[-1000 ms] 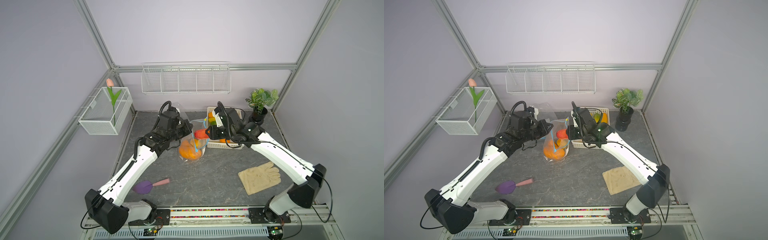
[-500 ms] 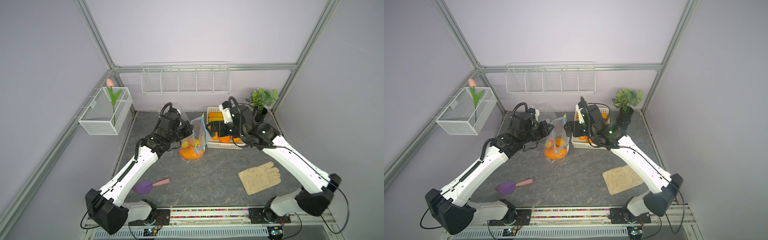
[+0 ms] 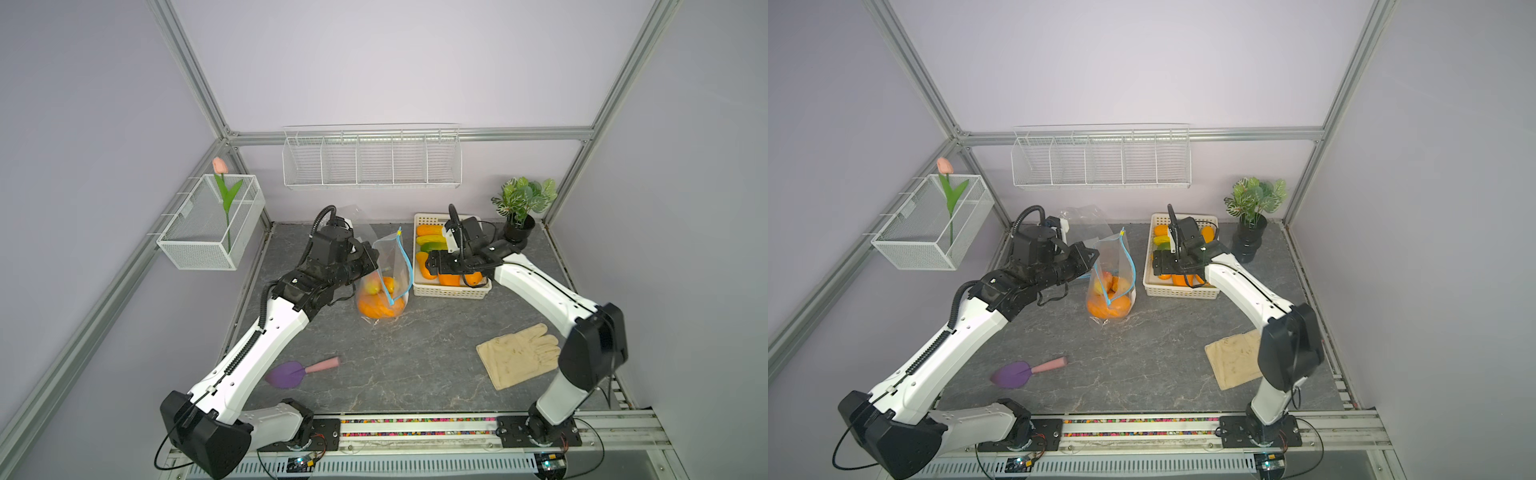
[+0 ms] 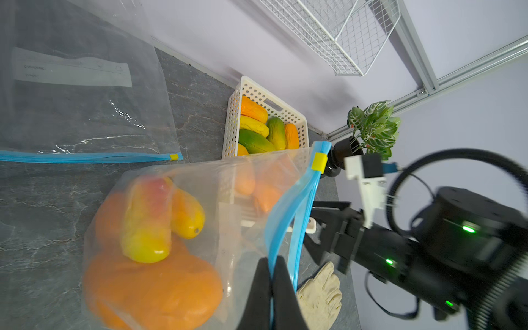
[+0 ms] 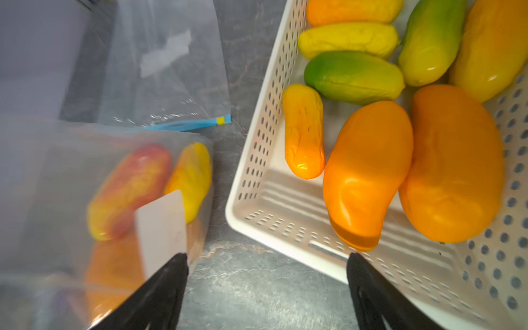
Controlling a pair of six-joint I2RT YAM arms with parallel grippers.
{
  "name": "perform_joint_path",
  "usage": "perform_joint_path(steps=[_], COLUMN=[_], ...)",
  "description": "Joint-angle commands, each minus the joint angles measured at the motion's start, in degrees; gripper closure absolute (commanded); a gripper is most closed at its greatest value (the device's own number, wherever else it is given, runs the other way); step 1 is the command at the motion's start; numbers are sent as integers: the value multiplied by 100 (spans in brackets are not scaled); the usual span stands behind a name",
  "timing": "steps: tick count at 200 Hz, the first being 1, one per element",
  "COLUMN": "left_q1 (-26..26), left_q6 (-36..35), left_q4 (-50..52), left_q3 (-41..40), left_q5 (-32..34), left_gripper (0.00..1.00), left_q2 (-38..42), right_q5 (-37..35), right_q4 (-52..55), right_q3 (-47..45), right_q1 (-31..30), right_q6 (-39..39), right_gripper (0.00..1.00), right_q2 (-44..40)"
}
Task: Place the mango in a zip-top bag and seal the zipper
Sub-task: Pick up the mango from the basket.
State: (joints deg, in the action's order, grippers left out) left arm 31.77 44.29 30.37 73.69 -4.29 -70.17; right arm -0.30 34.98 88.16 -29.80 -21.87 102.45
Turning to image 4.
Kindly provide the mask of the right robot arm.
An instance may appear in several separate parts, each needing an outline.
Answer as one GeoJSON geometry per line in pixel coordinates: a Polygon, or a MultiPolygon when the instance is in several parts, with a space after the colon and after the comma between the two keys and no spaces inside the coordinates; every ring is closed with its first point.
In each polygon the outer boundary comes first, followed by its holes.
{"type": "Polygon", "coordinates": [[[338,270],[351,263],[368,276],[391,282],[433,307],[443,321],[466,310],[469,329],[526,329],[527,218],[467,189],[443,186],[411,220],[395,221],[397,191],[416,170],[443,160],[474,160],[511,175],[527,187],[526,170],[490,151],[453,148],[413,162],[404,170],[378,154],[332,156],[331,163],[357,180],[363,208],[348,202],[315,202],[311,216],[321,226],[318,241],[304,238],[315,263],[336,254],[338,270]]]}

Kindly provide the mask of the clear zip-top bag blue zipper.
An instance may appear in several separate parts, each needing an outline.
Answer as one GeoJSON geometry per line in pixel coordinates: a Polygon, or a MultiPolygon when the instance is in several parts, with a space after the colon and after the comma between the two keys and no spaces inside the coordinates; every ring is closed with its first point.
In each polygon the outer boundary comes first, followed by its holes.
{"type": "MultiPolygon", "coordinates": [[[[149,166],[132,170],[126,172],[111,190],[110,194],[121,192],[125,196],[129,185],[139,177],[169,177],[177,188],[189,192],[202,205],[206,216],[204,229],[194,239],[180,239],[190,254],[208,262],[220,275],[223,297],[212,317],[196,329],[233,329],[237,326],[245,309],[257,263],[261,258],[267,258],[270,263],[275,263],[277,257],[282,256],[286,261],[292,284],[298,283],[303,240],[309,232],[309,214],[331,145],[328,142],[315,142],[309,148],[310,167],[306,169],[301,180],[294,184],[287,191],[286,196],[280,198],[279,203],[273,207],[272,219],[260,232],[254,229],[246,232],[230,231],[220,224],[219,192],[222,160],[149,166]]],[[[119,247],[124,213],[119,222],[119,247]]],[[[85,234],[83,275],[88,263],[100,252],[100,249],[93,219],[85,234]]],[[[97,316],[88,309],[84,294],[82,297],[83,309],[89,320],[96,327],[110,329],[103,326],[97,316]]]]}

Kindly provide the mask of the large orange mango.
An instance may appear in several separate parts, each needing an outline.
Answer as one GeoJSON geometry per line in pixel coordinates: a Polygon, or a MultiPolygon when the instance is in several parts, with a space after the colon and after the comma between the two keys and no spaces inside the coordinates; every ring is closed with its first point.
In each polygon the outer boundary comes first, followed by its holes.
{"type": "Polygon", "coordinates": [[[100,252],[83,275],[88,309],[110,329],[196,329],[218,308],[221,277],[208,262],[173,237],[164,260],[143,264],[122,255],[118,246],[122,192],[109,194],[94,218],[100,252]]]}

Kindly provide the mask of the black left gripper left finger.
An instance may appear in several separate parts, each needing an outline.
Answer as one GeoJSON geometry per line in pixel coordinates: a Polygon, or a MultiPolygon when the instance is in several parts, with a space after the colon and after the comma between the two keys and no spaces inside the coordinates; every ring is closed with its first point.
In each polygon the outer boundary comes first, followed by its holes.
{"type": "Polygon", "coordinates": [[[257,264],[246,307],[237,330],[269,330],[272,298],[272,281],[267,258],[257,264]]]}

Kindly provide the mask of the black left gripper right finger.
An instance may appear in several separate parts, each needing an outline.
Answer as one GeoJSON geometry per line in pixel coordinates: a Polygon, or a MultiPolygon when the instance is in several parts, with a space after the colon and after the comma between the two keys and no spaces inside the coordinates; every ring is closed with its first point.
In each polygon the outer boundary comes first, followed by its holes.
{"type": "Polygon", "coordinates": [[[308,330],[290,280],[286,261],[282,256],[276,259],[272,277],[272,294],[272,329],[308,330]]]}

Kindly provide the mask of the red yellow mango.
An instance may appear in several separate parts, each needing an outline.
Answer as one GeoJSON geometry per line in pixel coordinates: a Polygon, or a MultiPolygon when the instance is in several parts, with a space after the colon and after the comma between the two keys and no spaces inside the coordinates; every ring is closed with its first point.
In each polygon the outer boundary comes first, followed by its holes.
{"type": "Polygon", "coordinates": [[[173,183],[167,177],[143,176],[129,185],[120,232],[125,257],[151,264],[169,256],[172,194],[173,183]]]}

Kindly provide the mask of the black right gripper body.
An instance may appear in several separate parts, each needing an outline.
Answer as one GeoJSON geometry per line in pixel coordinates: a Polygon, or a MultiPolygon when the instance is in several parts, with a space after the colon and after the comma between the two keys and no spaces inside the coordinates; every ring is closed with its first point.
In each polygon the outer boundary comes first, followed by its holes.
{"type": "Polygon", "coordinates": [[[322,226],[319,243],[306,236],[303,245],[313,261],[321,265],[328,252],[339,257],[343,274],[355,262],[374,275],[396,285],[407,282],[411,268],[413,242],[378,224],[364,227],[362,212],[349,202],[316,201],[310,217],[322,226]]]}

